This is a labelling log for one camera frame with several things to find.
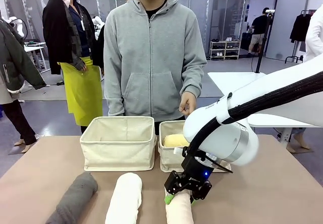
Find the hoodie pocket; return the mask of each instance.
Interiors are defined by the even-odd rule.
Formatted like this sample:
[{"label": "hoodie pocket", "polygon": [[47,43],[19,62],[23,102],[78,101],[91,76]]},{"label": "hoodie pocket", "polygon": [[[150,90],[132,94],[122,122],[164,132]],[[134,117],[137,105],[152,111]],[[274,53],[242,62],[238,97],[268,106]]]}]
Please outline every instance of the hoodie pocket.
[{"label": "hoodie pocket", "polygon": [[10,83],[9,76],[8,76],[8,71],[7,71],[7,66],[5,64],[3,64],[3,66],[4,66],[6,81],[7,81],[7,83]]},{"label": "hoodie pocket", "polygon": [[150,114],[148,74],[132,73],[123,95],[126,112],[135,113],[139,116]]},{"label": "hoodie pocket", "polygon": [[171,72],[152,75],[151,94],[153,114],[173,114],[178,111],[181,96]]}]

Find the white robot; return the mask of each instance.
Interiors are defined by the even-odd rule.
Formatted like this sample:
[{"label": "white robot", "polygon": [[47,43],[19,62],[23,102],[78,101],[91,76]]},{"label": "white robot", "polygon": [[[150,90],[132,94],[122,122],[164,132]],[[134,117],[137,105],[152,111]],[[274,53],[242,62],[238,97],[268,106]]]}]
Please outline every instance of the white robot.
[{"label": "white robot", "polygon": [[212,187],[208,177],[213,169],[227,170],[219,165],[220,160],[242,166],[256,157],[258,137],[246,120],[251,114],[277,115],[323,127],[322,102],[323,54],[265,75],[197,109],[184,126],[184,137],[190,143],[181,150],[184,172],[173,171],[165,182],[166,204],[184,189],[192,191],[192,202],[204,199]]},{"label": "white robot", "polygon": [[101,29],[105,25],[105,23],[101,20],[99,16],[94,17],[92,21],[95,26],[95,38],[97,40],[99,38]]},{"label": "white robot", "polygon": [[17,17],[10,17],[8,20],[5,20],[7,23],[13,25],[13,27],[17,27],[17,32],[21,37],[24,37],[25,34],[23,32],[22,20],[18,19]]}]

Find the shoe rack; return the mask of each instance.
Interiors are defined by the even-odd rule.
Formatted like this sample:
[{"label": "shoe rack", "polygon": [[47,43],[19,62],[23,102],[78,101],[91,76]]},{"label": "shoe rack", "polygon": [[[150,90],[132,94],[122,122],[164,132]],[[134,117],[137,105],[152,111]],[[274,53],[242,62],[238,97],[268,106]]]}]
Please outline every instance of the shoe rack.
[{"label": "shoe rack", "polygon": [[232,41],[211,41],[210,59],[238,59],[241,47],[241,40]]}]

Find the fabric storage bin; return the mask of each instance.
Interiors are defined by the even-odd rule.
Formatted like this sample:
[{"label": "fabric storage bin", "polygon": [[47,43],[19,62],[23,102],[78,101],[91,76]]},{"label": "fabric storage bin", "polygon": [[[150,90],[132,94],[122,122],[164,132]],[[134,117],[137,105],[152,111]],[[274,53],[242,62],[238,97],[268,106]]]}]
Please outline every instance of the fabric storage bin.
[{"label": "fabric storage bin", "polygon": [[[173,170],[179,173],[183,172],[181,164],[184,160],[184,157],[174,154],[174,147],[164,147],[164,139],[168,135],[183,134],[184,123],[185,121],[170,121],[162,122],[159,126],[158,151],[160,153],[160,169],[165,173],[170,173]],[[221,165],[231,170],[229,163],[222,161]],[[213,172],[222,173],[224,171],[214,169]]]},{"label": "fabric storage bin", "polygon": [[98,117],[80,139],[85,171],[146,171],[154,165],[151,117]]}]

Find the brown table surface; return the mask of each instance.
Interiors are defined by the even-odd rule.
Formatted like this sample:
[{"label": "brown table surface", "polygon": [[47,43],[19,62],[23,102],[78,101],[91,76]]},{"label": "brown table surface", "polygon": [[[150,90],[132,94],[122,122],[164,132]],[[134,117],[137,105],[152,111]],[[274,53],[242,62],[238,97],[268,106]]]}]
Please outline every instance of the brown table surface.
[{"label": "brown table surface", "polygon": [[[213,188],[193,208],[196,224],[323,223],[323,188],[272,136],[260,135],[259,154],[233,174],[212,174]],[[43,137],[0,179],[0,223],[44,224],[62,195],[83,172],[79,137]],[[93,173],[99,190],[80,223],[104,223],[117,178]],[[142,178],[139,224],[166,224],[164,182],[159,158]]]}]

